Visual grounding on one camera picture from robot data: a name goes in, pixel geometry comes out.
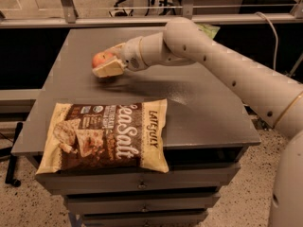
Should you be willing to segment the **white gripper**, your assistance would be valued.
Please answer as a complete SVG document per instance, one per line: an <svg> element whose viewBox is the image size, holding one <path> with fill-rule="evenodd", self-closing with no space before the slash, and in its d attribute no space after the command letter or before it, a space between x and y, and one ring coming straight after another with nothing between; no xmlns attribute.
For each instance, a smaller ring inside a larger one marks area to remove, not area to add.
<svg viewBox="0 0 303 227"><path fill-rule="evenodd" d="M107 78L119 76L124 73L125 64L131 71L142 71L148 68L148 65L144 62L140 51L140 43L143 37L136 37L130 39L126 43L117 44L107 49L107 52L119 57L121 59L113 57L105 62L97 62L93 64L93 73L98 78Z"/></svg>

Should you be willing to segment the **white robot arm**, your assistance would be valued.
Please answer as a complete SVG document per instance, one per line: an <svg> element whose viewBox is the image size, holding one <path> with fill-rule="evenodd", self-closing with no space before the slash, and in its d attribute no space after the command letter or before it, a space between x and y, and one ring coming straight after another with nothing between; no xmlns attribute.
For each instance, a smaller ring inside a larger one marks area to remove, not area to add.
<svg viewBox="0 0 303 227"><path fill-rule="evenodd" d="M97 53L98 78L153 65L198 62L270 127L289 139L280 156L269 227L303 227L303 84L210 39L195 23L177 17L159 33L136 37Z"/></svg>

